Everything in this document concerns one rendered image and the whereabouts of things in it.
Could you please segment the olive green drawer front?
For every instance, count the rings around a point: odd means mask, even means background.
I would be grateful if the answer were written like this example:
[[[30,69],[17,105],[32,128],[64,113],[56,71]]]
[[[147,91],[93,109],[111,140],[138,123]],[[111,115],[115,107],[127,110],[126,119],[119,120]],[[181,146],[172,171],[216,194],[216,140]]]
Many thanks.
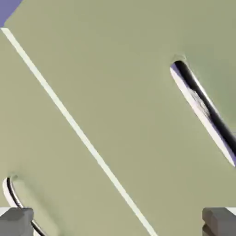
[[[0,204],[12,178],[49,236],[149,236],[0,30]]]
[[[236,0],[22,0],[4,27],[158,236],[236,207],[236,168],[170,73],[186,63],[236,136]]]

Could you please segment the olive green cabinet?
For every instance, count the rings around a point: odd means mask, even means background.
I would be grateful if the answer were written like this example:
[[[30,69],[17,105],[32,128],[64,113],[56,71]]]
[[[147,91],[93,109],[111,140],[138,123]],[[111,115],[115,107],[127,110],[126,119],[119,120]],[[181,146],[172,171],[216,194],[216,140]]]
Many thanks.
[[[71,116],[71,114],[68,112],[64,104],[61,102],[59,97],[56,95],[56,93],[53,91],[51,86],[48,84],[46,79],[43,77],[43,75],[40,73],[40,71],[37,69],[35,64],[32,62],[30,57],[27,55],[27,53],[24,51],[24,49],[21,47],[19,42],[16,40],[12,32],[5,27],[0,28],[3,34],[6,36],[8,41],[12,44],[12,46],[15,48],[19,56],[22,58],[24,63],[28,66],[30,71],[34,74],[38,82],[41,84],[41,86],[44,88],[48,96],[52,99],[55,106],[60,110],[62,115],[65,117],[67,122],[70,124],[72,129],[76,132],[77,136],[81,139],[83,144],[86,146],[86,148],[89,150],[91,155],[95,158],[99,166],[102,168],[102,170],[105,172],[105,174],[108,176],[110,181],[113,183],[114,187],[117,189],[117,191],[121,194],[123,199],[126,201],[126,203],[129,205],[133,213],[137,216],[143,227],[147,230],[150,236],[158,236],[154,228],[151,226],[151,224],[148,222],[146,217],[142,214],[136,203],[132,200],[132,198],[129,196],[129,194],[126,192],[124,187],[121,185],[119,180],[116,178],[116,176],[113,174],[109,166],[105,163],[101,155],[98,153],[98,151],[94,148],[93,144],[90,142],[90,140],[87,138],[83,130],[79,127],[75,119]]]

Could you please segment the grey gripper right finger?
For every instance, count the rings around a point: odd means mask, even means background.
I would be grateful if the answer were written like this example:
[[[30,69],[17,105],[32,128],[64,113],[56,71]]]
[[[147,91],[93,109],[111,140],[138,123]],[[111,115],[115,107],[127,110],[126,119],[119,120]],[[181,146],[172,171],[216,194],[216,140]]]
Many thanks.
[[[202,236],[236,236],[236,207],[205,207]]]

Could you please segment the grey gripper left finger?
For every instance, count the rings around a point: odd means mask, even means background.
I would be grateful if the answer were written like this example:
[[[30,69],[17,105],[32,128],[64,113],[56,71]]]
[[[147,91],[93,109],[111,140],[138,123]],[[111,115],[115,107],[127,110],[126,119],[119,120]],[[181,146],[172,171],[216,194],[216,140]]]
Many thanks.
[[[34,236],[32,208],[0,207],[0,236]]]

